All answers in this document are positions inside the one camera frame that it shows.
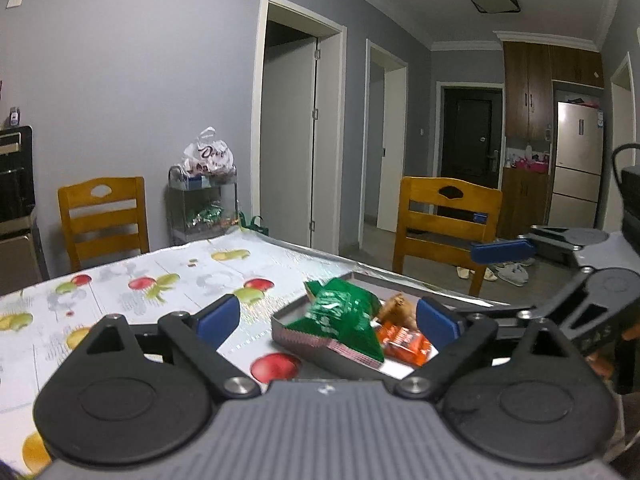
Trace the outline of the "shoes on floor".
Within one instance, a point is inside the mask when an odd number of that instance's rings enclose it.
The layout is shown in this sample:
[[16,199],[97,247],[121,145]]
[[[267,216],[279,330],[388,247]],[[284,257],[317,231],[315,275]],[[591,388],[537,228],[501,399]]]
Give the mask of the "shoes on floor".
[[522,287],[529,280],[527,268],[534,263],[534,258],[528,258],[519,262],[499,263],[494,266],[488,266],[485,270],[484,280],[488,282],[503,280],[511,285]]

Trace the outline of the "orange small snack packet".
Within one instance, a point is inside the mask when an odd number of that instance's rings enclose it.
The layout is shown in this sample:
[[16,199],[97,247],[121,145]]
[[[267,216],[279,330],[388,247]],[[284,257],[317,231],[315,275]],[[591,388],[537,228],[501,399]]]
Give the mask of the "orange small snack packet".
[[431,353],[431,341],[420,330],[385,322],[375,330],[384,356],[413,367],[424,365]]

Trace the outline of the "yellow peanut snack bag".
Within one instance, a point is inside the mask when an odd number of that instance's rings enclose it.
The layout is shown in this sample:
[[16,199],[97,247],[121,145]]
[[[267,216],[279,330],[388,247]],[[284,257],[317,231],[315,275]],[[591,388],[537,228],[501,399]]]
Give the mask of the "yellow peanut snack bag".
[[408,330],[418,329],[416,325],[416,306],[400,292],[391,296],[382,304],[376,317],[382,325],[390,323],[408,328]]

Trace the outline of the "wooden chair right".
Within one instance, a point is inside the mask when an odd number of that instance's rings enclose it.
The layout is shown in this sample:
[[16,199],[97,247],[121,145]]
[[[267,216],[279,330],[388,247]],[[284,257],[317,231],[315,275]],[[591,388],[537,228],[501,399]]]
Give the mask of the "wooden chair right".
[[[483,223],[413,210],[413,203],[469,214],[484,214]],[[404,272],[405,258],[414,257],[460,266],[472,272],[469,294],[477,297],[486,266],[472,261],[473,243],[496,239],[502,192],[454,178],[404,177],[400,180],[392,270]]]

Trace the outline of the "grey snack tray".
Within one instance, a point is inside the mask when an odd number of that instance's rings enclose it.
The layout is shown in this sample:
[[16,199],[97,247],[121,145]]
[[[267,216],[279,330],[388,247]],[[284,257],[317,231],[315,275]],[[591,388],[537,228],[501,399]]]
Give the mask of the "grey snack tray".
[[442,314],[421,313],[421,304],[440,304],[460,315],[500,307],[355,271],[307,282],[305,289],[272,316],[272,339],[299,359],[349,379],[401,380],[462,334],[464,328],[447,325]]

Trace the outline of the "silver refrigerator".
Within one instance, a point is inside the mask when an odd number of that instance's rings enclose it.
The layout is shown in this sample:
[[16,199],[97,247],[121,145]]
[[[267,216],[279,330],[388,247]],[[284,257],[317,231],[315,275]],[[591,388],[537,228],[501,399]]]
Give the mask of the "silver refrigerator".
[[595,108],[558,103],[549,226],[593,228],[603,165],[603,120]]

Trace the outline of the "green snack bag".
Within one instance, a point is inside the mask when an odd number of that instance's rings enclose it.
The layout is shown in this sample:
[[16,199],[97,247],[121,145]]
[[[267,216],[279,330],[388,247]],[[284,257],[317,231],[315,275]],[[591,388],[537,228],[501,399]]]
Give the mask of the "green snack bag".
[[288,339],[380,368],[385,358],[371,326],[382,307],[378,297],[341,278],[306,282],[305,289],[310,305],[300,318],[285,324]]

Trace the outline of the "green shopping bag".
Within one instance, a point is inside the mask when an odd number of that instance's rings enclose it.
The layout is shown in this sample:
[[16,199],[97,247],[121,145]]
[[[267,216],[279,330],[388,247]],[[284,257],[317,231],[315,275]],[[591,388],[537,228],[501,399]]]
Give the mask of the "green shopping bag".
[[257,216],[253,216],[250,219],[247,219],[247,216],[244,214],[244,212],[240,211],[239,220],[240,226],[242,226],[243,229],[251,230],[265,236],[269,235],[269,229],[264,225],[264,219],[259,214]]

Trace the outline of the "metal rack shelf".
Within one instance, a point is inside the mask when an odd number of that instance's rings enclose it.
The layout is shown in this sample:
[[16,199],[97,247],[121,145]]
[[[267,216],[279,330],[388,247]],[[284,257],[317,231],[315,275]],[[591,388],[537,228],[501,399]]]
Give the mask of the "metal rack shelf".
[[168,170],[166,207],[174,245],[224,235],[239,221],[235,174],[186,174],[180,166]]

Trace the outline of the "white Dove plastic bag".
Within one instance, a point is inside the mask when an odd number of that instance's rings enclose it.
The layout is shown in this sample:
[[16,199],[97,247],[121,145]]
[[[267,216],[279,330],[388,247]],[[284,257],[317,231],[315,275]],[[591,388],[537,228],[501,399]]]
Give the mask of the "white Dove plastic bag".
[[181,167],[190,176],[229,177],[236,173],[233,153],[213,127],[201,131],[184,149]]

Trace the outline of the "fruit pattern tablecloth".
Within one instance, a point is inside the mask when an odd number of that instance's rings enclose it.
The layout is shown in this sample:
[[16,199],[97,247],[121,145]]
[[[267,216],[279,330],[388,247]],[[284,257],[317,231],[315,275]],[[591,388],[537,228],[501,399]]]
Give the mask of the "fruit pattern tablecloth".
[[36,432],[32,404],[104,315],[121,314],[131,324],[154,323],[174,311],[194,314],[225,294],[237,296],[241,321],[219,351],[247,373],[257,359],[279,352],[271,337],[271,318],[305,296],[305,283],[352,272],[389,280],[392,284],[378,294],[381,299],[395,295],[398,285],[407,285],[447,306],[484,304],[480,298],[245,230],[96,266],[2,296],[2,460],[21,474],[35,474],[47,463],[42,456],[28,458],[24,453],[25,441]]

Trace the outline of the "dark wooden cupboard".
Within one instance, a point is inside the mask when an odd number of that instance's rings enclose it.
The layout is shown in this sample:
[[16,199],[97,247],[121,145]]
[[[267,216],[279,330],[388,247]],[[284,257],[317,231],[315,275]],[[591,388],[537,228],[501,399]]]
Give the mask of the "dark wooden cupboard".
[[601,90],[602,56],[596,51],[507,41],[502,45],[506,92],[506,169],[498,234],[514,238],[548,226],[558,125],[558,103],[595,108],[585,96],[559,98],[563,86]]

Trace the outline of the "grey cabinet under dispenser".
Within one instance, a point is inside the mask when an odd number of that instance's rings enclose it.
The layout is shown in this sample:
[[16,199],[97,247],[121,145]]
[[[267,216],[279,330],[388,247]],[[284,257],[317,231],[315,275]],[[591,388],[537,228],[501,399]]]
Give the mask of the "grey cabinet under dispenser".
[[3,221],[0,235],[1,296],[47,281],[35,209],[28,216]]

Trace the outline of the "black water dispenser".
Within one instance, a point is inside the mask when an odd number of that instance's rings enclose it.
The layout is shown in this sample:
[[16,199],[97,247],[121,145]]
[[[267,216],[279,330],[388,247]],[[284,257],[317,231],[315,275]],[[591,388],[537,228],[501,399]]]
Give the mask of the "black water dispenser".
[[29,216],[35,208],[32,127],[2,130],[0,152],[1,221]]

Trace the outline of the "ceiling lamp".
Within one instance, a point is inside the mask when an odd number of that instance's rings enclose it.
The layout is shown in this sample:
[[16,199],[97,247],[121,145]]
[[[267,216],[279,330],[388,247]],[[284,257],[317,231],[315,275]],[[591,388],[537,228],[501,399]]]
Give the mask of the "ceiling lamp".
[[518,0],[470,0],[480,14],[520,13]]

